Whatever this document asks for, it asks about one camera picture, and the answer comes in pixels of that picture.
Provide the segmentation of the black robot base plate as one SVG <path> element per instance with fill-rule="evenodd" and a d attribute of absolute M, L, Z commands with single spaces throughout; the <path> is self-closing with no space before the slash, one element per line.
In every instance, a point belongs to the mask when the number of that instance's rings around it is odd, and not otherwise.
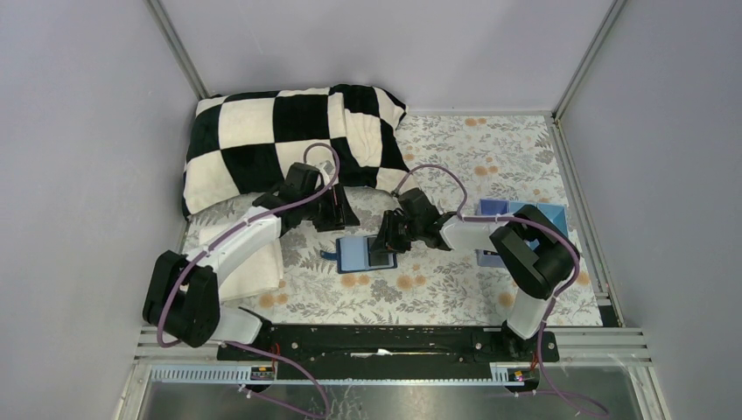
<path fill-rule="evenodd" d="M 526 368 L 538 361 L 560 359 L 556 338 L 520 339 L 499 327 L 428 325 L 300 325 L 265 326 L 253 346 L 295 361 L 270 361 L 272 367 L 306 369 L 322 379 L 342 375 L 437 378 L 440 372 L 483 376 L 485 366 L 514 363 Z"/>

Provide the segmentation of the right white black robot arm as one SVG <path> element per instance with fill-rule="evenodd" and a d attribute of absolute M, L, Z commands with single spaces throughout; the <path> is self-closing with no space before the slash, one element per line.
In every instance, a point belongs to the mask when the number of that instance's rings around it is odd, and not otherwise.
<path fill-rule="evenodd" d="M 384 213 L 369 254 L 402 254 L 413 242 L 443 251 L 495 253 L 519 289 L 504 326 L 522 340 L 545 326 L 556 296 L 579 274 L 577 247 L 534 205 L 494 215 L 441 213 L 418 188 L 398 202 L 399 208 Z"/>

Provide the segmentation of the blue leather card holder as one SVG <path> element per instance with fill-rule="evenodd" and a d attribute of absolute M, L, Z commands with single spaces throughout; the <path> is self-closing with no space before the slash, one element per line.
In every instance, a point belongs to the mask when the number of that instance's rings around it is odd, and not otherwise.
<path fill-rule="evenodd" d="M 320 257 L 323 260 L 336 263 L 337 271 L 340 274 L 353 274 L 359 272 L 385 270 L 370 269 L 368 267 L 368 245 L 367 238 L 371 236 L 344 236 L 336 240 L 335 251 L 328 252 L 321 250 Z M 396 269 L 398 266 L 396 258 L 396 267 L 386 270 Z"/>

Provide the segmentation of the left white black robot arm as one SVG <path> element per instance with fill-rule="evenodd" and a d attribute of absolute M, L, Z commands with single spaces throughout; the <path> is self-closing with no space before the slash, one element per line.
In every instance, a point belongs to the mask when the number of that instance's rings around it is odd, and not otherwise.
<path fill-rule="evenodd" d="M 143 320 L 156 327 L 159 345 L 252 343 L 263 321 L 248 311 L 224 307 L 219 288 L 256 253 L 276 245 L 303 221 L 319 232 L 359 223 L 335 176 L 324 180 L 320 169 L 294 163 L 284 182 L 257 197 L 234 225 L 186 254 L 161 254 L 142 312 Z"/>

